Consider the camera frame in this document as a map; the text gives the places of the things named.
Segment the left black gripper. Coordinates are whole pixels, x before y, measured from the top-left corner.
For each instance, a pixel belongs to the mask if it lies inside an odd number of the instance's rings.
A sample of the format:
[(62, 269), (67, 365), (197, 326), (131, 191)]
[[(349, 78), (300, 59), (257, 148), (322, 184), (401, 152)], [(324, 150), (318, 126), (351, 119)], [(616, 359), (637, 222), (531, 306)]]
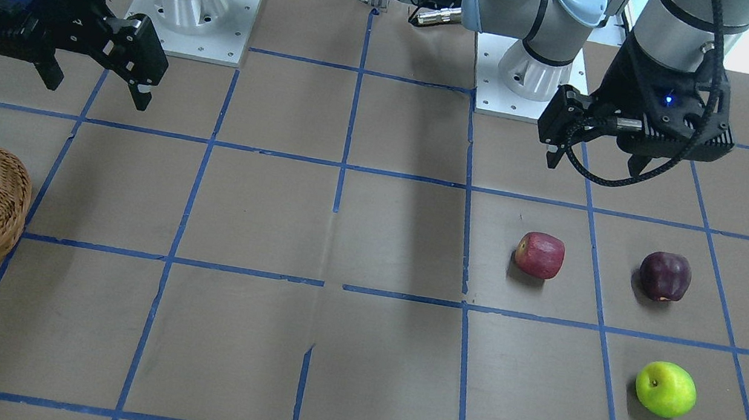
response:
[[(702, 54), (690, 72), (665, 67), (646, 54), (635, 36), (621, 45), (605, 73), (599, 118), (631, 119), (638, 131), (618, 134), (617, 144), (627, 159), (629, 175), (640, 177), (651, 158), (668, 160), (688, 145), (705, 113), (706, 93), (715, 75), (716, 55)], [(564, 145), (549, 145), (546, 166), (556, 169), (566, 153)]]

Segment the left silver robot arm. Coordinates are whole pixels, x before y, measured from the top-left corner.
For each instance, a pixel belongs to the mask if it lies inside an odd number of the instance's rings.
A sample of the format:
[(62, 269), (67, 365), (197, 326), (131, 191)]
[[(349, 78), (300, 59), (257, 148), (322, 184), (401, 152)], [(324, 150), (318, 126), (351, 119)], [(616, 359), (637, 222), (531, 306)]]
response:
[(460, 0), (462, 25), (512, 38), (498, 65), (510, 91), (545, 102), (546, 164), (603, 187), (653, 179), (735, 147), (725, 57), (749, 30), (749, 0), (647, 0), (592, 93), (567, 81), (591, 32), (623, 0)]

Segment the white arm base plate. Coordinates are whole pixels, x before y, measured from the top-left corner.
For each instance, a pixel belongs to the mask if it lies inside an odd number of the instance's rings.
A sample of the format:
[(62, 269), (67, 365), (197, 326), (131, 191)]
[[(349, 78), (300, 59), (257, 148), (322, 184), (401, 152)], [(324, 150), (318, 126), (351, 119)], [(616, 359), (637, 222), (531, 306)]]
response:
[(567, 94), (588, 93), (583, 49), (566, 65), (536, 60), (519, 39), (477, 34), (475, 104), (484, 115), (551, 122), (577, 112)]
[(144, 13), (166, 55), (238, 68), (263, 0), (133, 0), (128, 14)]

